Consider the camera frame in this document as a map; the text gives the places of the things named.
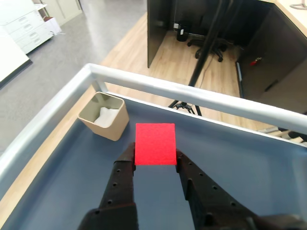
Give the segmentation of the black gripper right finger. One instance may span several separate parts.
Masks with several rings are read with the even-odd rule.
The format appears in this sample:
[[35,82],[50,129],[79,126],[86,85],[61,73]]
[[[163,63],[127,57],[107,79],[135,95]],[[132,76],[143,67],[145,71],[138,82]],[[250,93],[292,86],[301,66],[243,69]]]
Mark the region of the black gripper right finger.
[[197,230],[305,230],[307,223],[294,214],[260,217],[235,200],[183,152],[176,151],[180,176]]

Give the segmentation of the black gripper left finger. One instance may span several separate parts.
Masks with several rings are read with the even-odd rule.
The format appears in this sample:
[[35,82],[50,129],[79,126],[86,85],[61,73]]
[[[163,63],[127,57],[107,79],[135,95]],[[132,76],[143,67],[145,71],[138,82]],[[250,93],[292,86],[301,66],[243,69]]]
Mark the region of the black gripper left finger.
[[99,206],[87,212],[78,226],[79,230],[138,229],[133,187],[135,169],[135,143],[133,142],[114,162]]

